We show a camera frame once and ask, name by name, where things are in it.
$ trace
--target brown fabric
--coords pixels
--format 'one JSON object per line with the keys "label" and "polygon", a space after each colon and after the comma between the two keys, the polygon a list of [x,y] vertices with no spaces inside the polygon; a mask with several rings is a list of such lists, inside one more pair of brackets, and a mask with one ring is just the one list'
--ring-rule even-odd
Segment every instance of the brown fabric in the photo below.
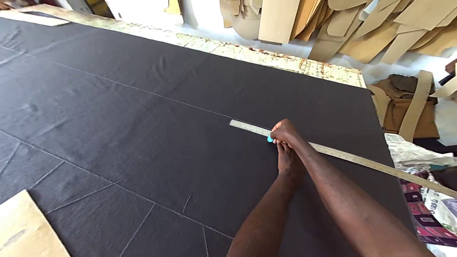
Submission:
{"label": "brown fabric", "polygon": [[[393,86],[396,87],[397,89],[412,93],[416,91],[416,86],[417,86],[417,81],[418,79],[416,77],[406,77],[398,74],[392,74],[389,76],[389,80],[392,82]],[[435,84],[432,81],[431,87],[430,87],[430,94],[435,93]]]}
{"label": "brown fabric", "polygon": [[[379,87],[382,90],[384,90],[384,92],[386,92],[386,95],[388,95],[391,99],[412,99],[417,86],[417,78],[392,74],[388,78],[380,80],[373,86]],[[430,94],[434,92],[435,85],[432,83],[430,87]],[[433,104],[437,104],[438,98],[429,96],[427,101],[433,102]]]}
{"label": "brown fabric", "polygon": [[[395,98],[390,101],[384,119],[384,132],[398,134],[404,115],[409,108],[411,99]],[[414,138],[440,138],[435,124],[435,107],[427,101],[417,122]]]}

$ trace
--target hand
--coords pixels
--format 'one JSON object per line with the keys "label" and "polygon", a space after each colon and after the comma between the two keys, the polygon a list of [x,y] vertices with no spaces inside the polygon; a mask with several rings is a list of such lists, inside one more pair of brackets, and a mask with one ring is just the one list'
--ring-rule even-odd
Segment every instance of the hand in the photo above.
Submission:
{"label": "hand", "polygon": [[294,186],[303,181],[306,172],[305,165],[294,149],[287,143],[277,144],[278,147],[278,176],[285,176]]}
{"label": "hand", "polygon": [[271,130],[270,134],[273,143],[282,144],[283,142],[286,142],[289,146],[291,146],[291,140],[299,136],[300,134],[289,119],[278,122]]}

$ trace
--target black fabric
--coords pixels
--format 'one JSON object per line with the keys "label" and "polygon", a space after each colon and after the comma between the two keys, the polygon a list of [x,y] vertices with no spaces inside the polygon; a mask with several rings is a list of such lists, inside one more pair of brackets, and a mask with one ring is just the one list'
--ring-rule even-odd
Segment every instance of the black fabric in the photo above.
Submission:
{"label": "black fabric", "polygon": [[449,167],[443,170],[430,171],[441,185],[452,190],[457,190],[457,167]]}
{"label": "black fabric", "polygon": [[[0,193],[32,188],[73,257],[223,256],[277,176],[276,146],[232,118],[290,118],[312,142],[393,165],[369,90],[79,24],[0,28],[1,160],[20,141],[45,155],[16,166],[25,182],[1,174]],[[397,178],[326,158],[415,232]],[[356,255],[309,177],[281,255]]]}
{"label": "black fabric", "polygon": [[438,140],[433,138],[421,138],[421,139],[414,139],[413,143],[430,151],[440,153],[440,154],[447,154],[453,153],[454,156],[457,156],[457,145],[443,145],[442,143],[438,142]]}

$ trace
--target finger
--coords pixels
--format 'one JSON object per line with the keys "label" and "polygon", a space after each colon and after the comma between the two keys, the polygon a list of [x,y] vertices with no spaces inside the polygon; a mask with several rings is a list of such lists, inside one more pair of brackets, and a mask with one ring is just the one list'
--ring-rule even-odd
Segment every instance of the finger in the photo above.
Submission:
{"label": "finger", "polygon": [[273,132],[273,131],[279,129],[279,127],[281,126],[281,122],[282,122],[282,121],[276,123],[276,125],[273,127],[273,129],[272,129],[271,131]]}
{"label": "finger", "polygon": [[276,146],[278,147],[278,153],[279,154],[284,152],[284,146],[282,144],[276,144]]}
{"label": "finger", "polygon": [[282,146],[284,147],[284,150],[285,150],[286,152],[289,152],[289,151],[290,151],[290,146],[289,146],[288,143],[283,142],[283,143],[282,143]]}

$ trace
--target steel ruler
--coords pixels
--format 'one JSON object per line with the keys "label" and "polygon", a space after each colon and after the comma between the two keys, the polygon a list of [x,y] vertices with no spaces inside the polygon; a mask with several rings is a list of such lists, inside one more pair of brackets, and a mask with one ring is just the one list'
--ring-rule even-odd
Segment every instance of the steel ruler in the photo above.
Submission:
{"label": "steel ruler", "polygon": [[[263,136],[266,136],[266,137],[268,137],[270,135],[270,133],[271,133],[271,131],[268,130],[268,129],[260,128],[260,127],[257,127],[257,126],[251,125],[251,124],[247,124],[247,123],[244,123],[244,122],[241,122],[241,121],[237,121],[237,120],[231,120],[230,121],[230,126],[234,126],[234,127],[240,128],[240,129],[245,129],[245,130],[248,130],[248,131],[263,135]],[[374,170],[381,171],[381,172],[387,173],[387,174],[392,175],[392,176],[396,176],[398,178],[407,180],[409,182],[416,183],[416,184],[421,185],[423,187],[430,188],[432,190],[435,190],[437,192],[443,193],[443,194],[448,195],[450,197],[457,198],[457,192],[456,191],[454,191],[452,189],[449,189],[447,187],[444,187],[444,186],[442,186],[440,184],[433,183],[433,182],[428,181],[426,179],[423,179],[421,177],[414,176],[412,174],[397,170],[395,168],[392,168],[390,166],[384,165],[382,163],[375,162],[375,161],[372,161],[372,160],[369,160],[369,159],[366,159],[366,158],[363,158],[363,157],[360,157],[360,156],[357,156],[357,155],[353,155],[353,154],[350,154],[350,153],[346,153],[346,152],[340,151],[340,150],[336,150],[336,149],[333,149],[333,148],[330,148],[330,147],[327,147],[327,146],[318,145],[318,144],[315,144],[315,143],[309,143],[309,144],[314,149],[316,149],[316,151],[318,151],[319,153],[330,155],[330,156],[333,156],[333,157],[336,157],[336,158],[340,158],[340,159],[343,159],[343,160],[346,160],[346,161],[354,162],[354,163],[363,165],[365,167],[369,167],[369,168],[372,168]]]}

